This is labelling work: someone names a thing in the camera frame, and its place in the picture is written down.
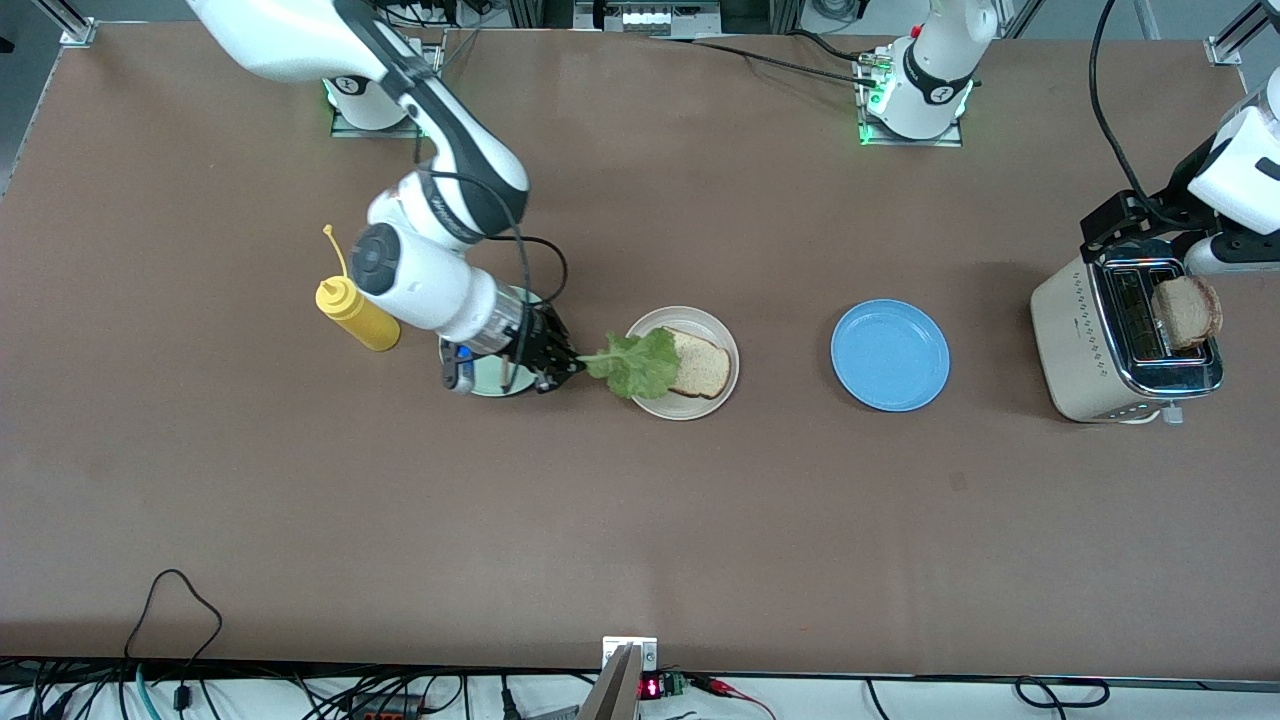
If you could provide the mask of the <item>green lettuce leaf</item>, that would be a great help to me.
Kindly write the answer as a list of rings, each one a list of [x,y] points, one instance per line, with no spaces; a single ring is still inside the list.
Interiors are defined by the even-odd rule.
[[[641,336],[605,333],[605,347],[594,354],[579,355],[585,372],[604,380],[621,398],[659,398],[676,384],[680,355],[675,336],[655,328]]]

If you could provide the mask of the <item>dark toasted bread slice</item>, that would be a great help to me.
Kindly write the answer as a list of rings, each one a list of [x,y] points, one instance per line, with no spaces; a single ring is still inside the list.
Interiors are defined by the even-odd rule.
[[[1152,307],[1175,351],[1198,347],[1222,329],[1220,297],[1215,287],[1198,275],[1179,275],[1157,283]]]

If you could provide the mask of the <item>light bread slice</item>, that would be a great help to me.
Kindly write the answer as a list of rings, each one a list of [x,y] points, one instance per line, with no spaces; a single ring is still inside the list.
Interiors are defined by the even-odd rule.
[[[690,398],[717,398],[730,383],[732,372],[727,351],[708,340],[666,327],[678,356],[678,370],[669,391]]]

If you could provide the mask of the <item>yellow squeeze bottle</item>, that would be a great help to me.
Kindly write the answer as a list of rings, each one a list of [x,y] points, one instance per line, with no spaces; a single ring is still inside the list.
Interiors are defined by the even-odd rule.
[[[364,347],[374,352],[394,348],[401,340],[401,325],[390,314],[371,304],[349,277],[349,266],[332,224],[323,233],[338,256],[340,273],[320,282],[315,291],[317,309]]]

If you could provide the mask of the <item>pale green plate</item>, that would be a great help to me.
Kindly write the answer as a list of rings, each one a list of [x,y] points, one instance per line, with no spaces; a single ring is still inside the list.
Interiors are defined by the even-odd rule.
[[[497,354],[507,345],[507,341],[500,336],[500,331],[504,322],[495,316],[495,304],[498,300],[529,300],[532,299],[538,301],[540,297],[527,293],[524,290],[513,288],[507,283],[498,281],[495,283],[495,301],[492,305],[492,314],[481,327],[480,333],[471,340],[465,340],[463,320],[448,322],[440,328],[438,334],[438,355],[439,355],[439,342],[440,340],[448,340],[460,345],[468,346],[475,354],[475,375],[476,383],[475,389],[471,395],[489,397],[489,398],[504,398],[521,395],[526,391],[532,389],[532,375],[524,370],[522,368],[516,368],[518,374],[516,375],[516,384],[511,389],[511,395],[504,396],[502,393],[500,384],[506,372],[509,370],[508,364],[499,357]]]

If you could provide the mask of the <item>beige plate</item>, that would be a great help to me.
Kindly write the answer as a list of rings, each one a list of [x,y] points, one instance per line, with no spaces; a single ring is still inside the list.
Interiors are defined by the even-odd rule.
[[[673,421],[689,421],[712,414],[732,393],[739,379],[739,348],[728,327],[703,310],[687,306],[660,307],[636,320],[627,334],[641,336],[655,328],[675,328],[710,341],[731,356],[732,372],[724,392],[717,398],[690,398],[672,393],[659,398],[634,398],[648,413]]]

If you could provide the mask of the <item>blue plate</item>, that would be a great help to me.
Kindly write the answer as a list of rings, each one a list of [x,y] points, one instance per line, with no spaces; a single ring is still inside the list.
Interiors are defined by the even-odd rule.
[[[940,325],[895,299],[850,307],[832,331],[829,360],[844,389],[882,413],[911,413],[933,402],[951,370]]]

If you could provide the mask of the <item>beige chrome toaster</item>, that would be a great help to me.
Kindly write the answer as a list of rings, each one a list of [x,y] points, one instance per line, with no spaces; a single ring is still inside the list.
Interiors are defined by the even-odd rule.
[[[1030,315],[1053,406],[1071,421],[1181,420],[1179,405],[1215,392],[1224,364],[1215,340],[1170,348],[1153,314],[1157,283],[1185,275],[1170,243],[1121,243],[1097,263],[1080,252],[1039,284]]]

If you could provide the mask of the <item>grey metal bar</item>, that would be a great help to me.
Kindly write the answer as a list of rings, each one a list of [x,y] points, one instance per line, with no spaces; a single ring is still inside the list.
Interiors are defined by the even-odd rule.
[[[636,648],[617,651],[602,667],[573,720],[640,720],[637,684],[643,675]]]

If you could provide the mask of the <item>aluminium corner bracket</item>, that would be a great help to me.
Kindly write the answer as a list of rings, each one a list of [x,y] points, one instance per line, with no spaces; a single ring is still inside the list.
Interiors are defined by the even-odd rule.
[[[60,29],[60,45],[87,47],[92,44],[99,23],[78,10],[72,0],[29,1]]]
[[[1206,55],[1215,67],[1242,64],[1242,50],[1265,29],[1280,35],[1280,0],[1251,0],[1216,35],[1204,40]]]

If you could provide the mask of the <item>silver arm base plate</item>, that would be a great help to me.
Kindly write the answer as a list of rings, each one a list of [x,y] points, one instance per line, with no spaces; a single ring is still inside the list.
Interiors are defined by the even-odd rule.
[[[442,50],[419,38],[397,36],[390,55],[369,49],[357,35],[347,31],[333,41],[340,54],[338,76],[323,81],[332,110],[330,135],[346,138],[410,137],[416,126],[401,106],[398,95],[383,87],[388,78],[387,60],[408,59],[436,69]]]
[[[859,141],[861,145],[883,146],[909,146],[909,147],[946,147],[959,149],[963,146],[961,117],[966,110],[966,99],[973,90],[973,82],[960,92],[957,101],[951,101],[948,126],[943,132],[928,138],[915,138],[892,129],[881,115],[884,106],[892,97],[896,81],[891,69],[893,44],[881,45],[873,53],[861,53],[856,61],[851,63],[855,77],[870,79],[873,86],[858,87],[855,90],[855,102],[858,106]]]

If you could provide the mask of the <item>small silver mounting bracket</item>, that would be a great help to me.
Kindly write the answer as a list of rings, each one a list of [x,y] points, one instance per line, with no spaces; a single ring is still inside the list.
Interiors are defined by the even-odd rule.
[[[636,648],[631,655],[639,657],[644,673],[658,670],[658,639],[641,635],[605,635],[602,639],[602,667],[611,661],[617,651],[627,647]]]

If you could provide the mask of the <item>metal frame device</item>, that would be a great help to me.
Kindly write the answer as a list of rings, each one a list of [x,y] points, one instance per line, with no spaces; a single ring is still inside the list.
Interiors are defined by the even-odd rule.
[[[573,29],[695,40],[721,36],[717,0],[575,0]]]

